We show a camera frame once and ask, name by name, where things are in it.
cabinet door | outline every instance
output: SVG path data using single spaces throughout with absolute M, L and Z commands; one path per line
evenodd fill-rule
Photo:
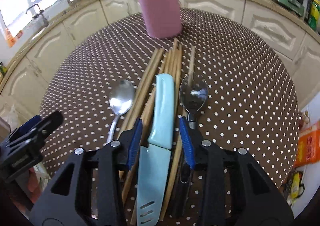
M 219 14 L 241 23 L 244 0 L 179 0 L 182 7 Z
M 291 60 L 305 35 L 305 31 L 289 19 L 249 1 L 245 5 L 242 24 Z
M 25 108 L 23 108 L 21 105 L 19 105 L 18 103 L 14 103 L 12 100 L 10 100 L 6 96 L 0 95 L 0 116 L 1 116 L 1 118 L 5 118 L 10 114 L 12 106 L 14 107 L 15 112 L 18 115 L 18 124 L 17 124 L 18 127 L 33 117 L 33 115 L 28 113 L 28 111 Z
M 27 58 L 49 83 L 60 64 L 74 48 L 63 23 L 60 23 L 31 48 Z
M 139 0 L 128 0 L 130 14 L 141 13 L 141 5 Z
M 292 76 L 296 87 L 299 108 L 306 106 L 320 91 L 320 45 L 306 35 L 293 61 L 295 72 Z
M 48 83 L 34 69 L 27 58 L 23 58 L 6 82 L 1 95 L 25 108 L 31 115 L 38 115 Z
M 108 24 L 100 1 L 79 10 L 63 23 L 76 46 Z
M 101 4 L 109 24 L 130 15 L 128 0 L 101 0 Z

plastic bag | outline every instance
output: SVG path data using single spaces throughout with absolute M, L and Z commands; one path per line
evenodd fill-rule
M 11 131 L 14 131 L 19 126 L 18 114 L 14 105 L 12 105 L 10 112 L 3 116 L 2 119 L 9 124 Z

round table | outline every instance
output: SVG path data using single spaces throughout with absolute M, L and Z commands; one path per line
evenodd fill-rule
M 198 119 L 199 130 L 204 138 L 225 149 L 247 148 L 279 187 L 295 160 L 299 127 L 296 92 L 284 64 L 257 34 L 230 19 L 185 8 L 181 18 L 183 30 L 177 36 L 184 51 L 181 76 L 188 73 L 194 45 L 195 74 L 201 74 L 209 87 L 208 101 Z M 135 14 L 89 36 L 64 60 L 40 111 L 41 116 L 54 110 L 64 115 L 63 125 L 48 137 L 42 150 L 50 175 L 74 149 L 103 146 L 114 116 L 108 102 L 110 91 L 122 79 L 136 87 L 154 49 L 168 51 L 172 42 L 149 37 L 142 15 Z M 175 219 L 167 213 L 159 225 L 194 225 L 201 180 L 202 173 L 195 173 L 185 216 Z M 135 186 L 133 183 L 125 204 L 129 220 Z

screw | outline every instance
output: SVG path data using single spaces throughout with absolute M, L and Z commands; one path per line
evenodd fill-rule
M 244 149 L 244 148 L 239 148 L 238 149 L 238 153 L 241 154 L 241 155 L 245 155 L 247 153 L 247 150 Z
M 209 147 L 209 146 L 211 146 L 211 142 L 210 142 L 209 140 L 203 140 L 203 141 L 201 142 L 201 144 L 202 144 L 204 147 Z
M 83 148 L 77 148 L 77 149 L 75 150 L 75 154 L 76 154 L 76 155 L 81 155 L 83 152 L 84 152 Z
M 120 141 L 118 140 L 114 140 L 114 141 L 111 141 L 110 145 L 114 148 L 120 146 Z

light blue knife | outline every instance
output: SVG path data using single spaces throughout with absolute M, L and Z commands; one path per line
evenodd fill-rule
M 140 147 L 137 223 L 154 226 L 160 216 L 167 182 L 174 121 L 174 81 L 169 74 L 156 76 L 156 100 L 148 148 Z

